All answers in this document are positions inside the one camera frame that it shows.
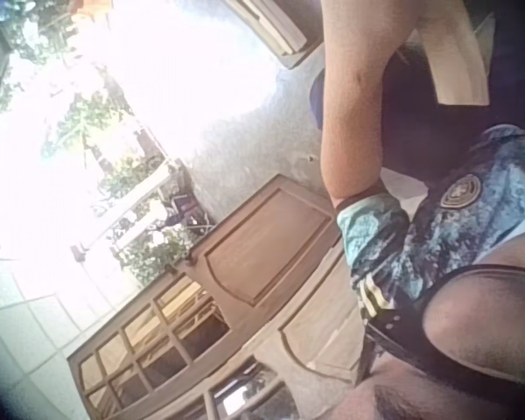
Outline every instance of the sunglasses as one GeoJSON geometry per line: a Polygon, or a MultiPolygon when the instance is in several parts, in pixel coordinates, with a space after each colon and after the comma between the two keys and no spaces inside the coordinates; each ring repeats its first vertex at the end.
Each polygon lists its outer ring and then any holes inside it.
{"type": "Polygon", "coordinates": [[[383,350],[410,364],[425,375],[456,390],[500,404],[514,404],[525,396],[525,383],[465,366],[445,355],[428,338],[424,319],[434,297],[454,282],[466,282],[472,276],[497,278],[525,287],[525,269],[497,264],[479,264],[456,269],[429,288],[412,305],[383,310],[366,325],[357,381],[369,377],[371,367],[383,350]]]}

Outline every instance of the shoulder patch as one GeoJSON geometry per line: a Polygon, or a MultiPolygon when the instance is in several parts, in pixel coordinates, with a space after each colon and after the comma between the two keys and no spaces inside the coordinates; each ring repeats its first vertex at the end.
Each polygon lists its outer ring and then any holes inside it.
{"type": "Polygon", "coordinates": [[[439,204],[442,208],[452,210],[468,207],[479,198],[481,192],[482,183],[479,177],[470,173],[453,183],[439,204]]]}

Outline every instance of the camouflage shirt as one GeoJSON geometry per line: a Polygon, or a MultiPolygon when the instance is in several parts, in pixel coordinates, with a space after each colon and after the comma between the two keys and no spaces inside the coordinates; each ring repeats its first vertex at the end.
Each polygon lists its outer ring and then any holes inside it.
{"type": "Polygon", "coordinates": [[[466,161],[429,190],[412,222],[387,192],[339,213],[352,286],[364,319],[420,297],[473,264],[525,220],[525,131],[482,134],[466,161]]]}

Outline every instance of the yellow stripe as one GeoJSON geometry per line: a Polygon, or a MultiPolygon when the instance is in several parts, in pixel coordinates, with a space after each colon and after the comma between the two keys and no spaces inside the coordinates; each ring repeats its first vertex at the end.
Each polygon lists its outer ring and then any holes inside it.
{"type": "Polygon", "coordinates": [[[375,300],[377,301],[377,304],[382,309],[393,309],[392,302],[388,302],[385,297],[383,297],[382,290],[377,287],[374,283],[374,279],[372,278],[371,274],[367,274],[366,276],[366,286],[371,291],[371,293],[374,295],[375,300]]]}
{"type": "Polygon", "coordinates": [[[368,295],[366,295],[366,289],[364,288],[364,282],[359,281],[359,285],[360,285],[361,300],[363,300],[364,305],[366,306],[367,312],[369,313],[369,316],[373,318],[375,317],[375,315],[377,315],[377,312],[375,311],[373,304],[369,300],[368,295]]]}

